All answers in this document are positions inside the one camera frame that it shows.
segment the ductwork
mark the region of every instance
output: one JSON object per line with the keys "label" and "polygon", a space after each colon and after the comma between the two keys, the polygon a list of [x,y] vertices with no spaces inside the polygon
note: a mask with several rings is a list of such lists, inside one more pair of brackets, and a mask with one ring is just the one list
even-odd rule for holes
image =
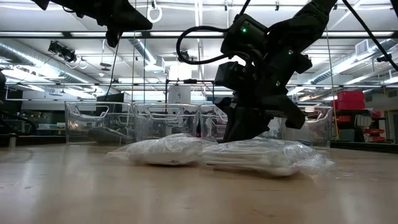
{"label": "ductwork", "polygon": [[164,59],[155,53],[148,46],[145,46],[139,39],[129,39],[129,42],[134,46],[138,54],[144,59],[145,71],[161,73],[164,72]]}
{"label": "ductwork", "polygon": [[[398,44],[397,39],[387,39],[380,43],[381,46],[389,50],[393,46]],[[339,74],[347,69],[350,69],[357,65],[360,61],[368,58],[378,57],[381,51],[378,49],[377,45],[373,41],[364,40],[355,46],[356,50],[353,50],[344,57],[334,61],[331,66],[333,68],[334,75]],[[316,85],[317,83],[326,80],[331,77],[330,66],[320,72],[316,72],[312,75],[312,80],[309,84]]]}
{"label": "ductwork", "polygon": [[[17,65],[29,65],[39,68],[41,71],[51,73],[51,76],[65,77],[65,81],[69,83],[97,83],[98,80],[65,66],[53,58],[50,58],[24,44],[12,39],[0,40],[0,57],[9,59],[10,63]],[[108,90],[106,86],[99,86],[103,92]],[[117,90],[111,89],[110,93],[118,93]]]}

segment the white plastic bag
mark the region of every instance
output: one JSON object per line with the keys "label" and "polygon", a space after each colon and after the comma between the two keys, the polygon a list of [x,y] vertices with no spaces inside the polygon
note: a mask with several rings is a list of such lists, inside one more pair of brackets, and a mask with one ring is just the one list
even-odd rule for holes
{"label": "white plastic bag", "polygon": [[254,138],[206,147],[202,160],[215,169],[256,170],[276,177],[313,175],[334,162],[299,142]]}
{"label": "white plastic bag", "polygon": [[203,148],[214,145],[189,134],[172,134],[162,139],[136,142],[108,153],[111,157],[129,159],[135,163],[186,165],[197,162]]}

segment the wrapped package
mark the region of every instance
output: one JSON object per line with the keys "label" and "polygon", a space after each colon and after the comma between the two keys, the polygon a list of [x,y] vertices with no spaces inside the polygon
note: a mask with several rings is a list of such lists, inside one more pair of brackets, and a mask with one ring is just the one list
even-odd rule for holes
{"label": "wrapped package", "polygon": [[255,170],[276,177],[299,171],[313,175],[334,164],[299,142],[263,138],[206,147],[202,161],[215,169]]}
{"label": "wrapped package", "polygon": [[202,150],[214,144],[216,143],[181,133],[129,144],[108,155],[138,164],[187,165],[197,162]]}

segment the wooden table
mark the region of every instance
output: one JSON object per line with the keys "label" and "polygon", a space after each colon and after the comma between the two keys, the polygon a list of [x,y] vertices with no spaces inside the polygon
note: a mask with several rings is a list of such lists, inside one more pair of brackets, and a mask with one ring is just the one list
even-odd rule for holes
{"label": "wooden table", "polygon": [[0,223],[397,223],[398,156],[329,150],[337,170],[282,179],[134,167],[116,147],[0,152]]}

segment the ceiling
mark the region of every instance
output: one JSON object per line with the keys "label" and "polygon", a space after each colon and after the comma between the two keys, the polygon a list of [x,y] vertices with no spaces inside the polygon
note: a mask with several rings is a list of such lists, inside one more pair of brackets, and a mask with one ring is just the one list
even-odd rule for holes
{"label": "ceiling", "polygon": [[[350,0],[353,5],[361,3],[358,7],[358,14],[363,18],[371,30],[398,30],[398,18],[393,10],[378,9],[376,7],[390,6],[389,0]],[[195,0],[157,0],[157,5],[162,7],[162,18],[154,23],[152,30],[185,30],[195,26]],[[226,28],[227,23],[231,24],[234,16],[240,11],[244,0],[228,0],[229,11],[224,11],[224,0],[202,0],[203,2],[203,21],[201,24],[207,26],[216,26]],[[258,0],[251,1],[251,5],[246,13],[263,23],[265,26],[271,26],[276,22],[291,18],[306,0],[280,0],[280,9],[275,10],[275,1]],[[150,1],[130,1],[137,10],[146,15],[147,5]],[[94,19],[84,17],[79,19],[75,14],[64,12],[61,7],[55,4],[49,6],[51,10],[41,11],[32,1],[23,0],[0,0],[0,30],[3,31],[104,31],[105,27],[98,26]],[[157,17],[157,12],[151,12],[152,18]],[[330,14],[329,30],[363,30],[359,22],[351,15],[346,15],[344,5],[338,2],[337,10]],[[47,51],[50,39],[16,39],[43,54],[51,55]],[[100,77],[102,72],[100,62],[113,63],[115,49],[105,44],[104,54],[102,40],[83,40],[83,39],[60,39],[57,40],[69,49],[75,49],[76,54],[82,56],[89,66],[86,69],[78,69],[95,80],[109,82],[111,72],[105,72],[105,76]],[[212,58],[220,54],[222,39],[202,39],[203,59]],[[343,57],[354,50],[354,46],[362,39],[331,39],[330,56],[334,61]],[[164,56],[167,65],[175,62],[175,43],[176,39],[147,39],[144,41],[148,49],[155,54]],[[198,55],[198,43],[196,39],[185,39],[182,43],[182,49],[187,49],[188,53],[194,57]],[[306,73],[315,73],[329,64],[328,42],[325,39],[316,41],[305,52],[312,59],[313,67]],[[120,41],[118,57],[114,68],[114,77],[120,78],[122,82],[131,82],[134,74],[134,82],[142,83],[145,76],[149,82],[164,81],[164,74],[145,72],[142,60],[135,60],[137,52],[130,42],[126,39]],[[204,66],[203,78],[207,80],[214,79],[219,64],[225,62],[211,63]],[[193,77],[199,78],[198,69],[193,69]],[[294,75],[291,83],[300,83],[300,78]]]}

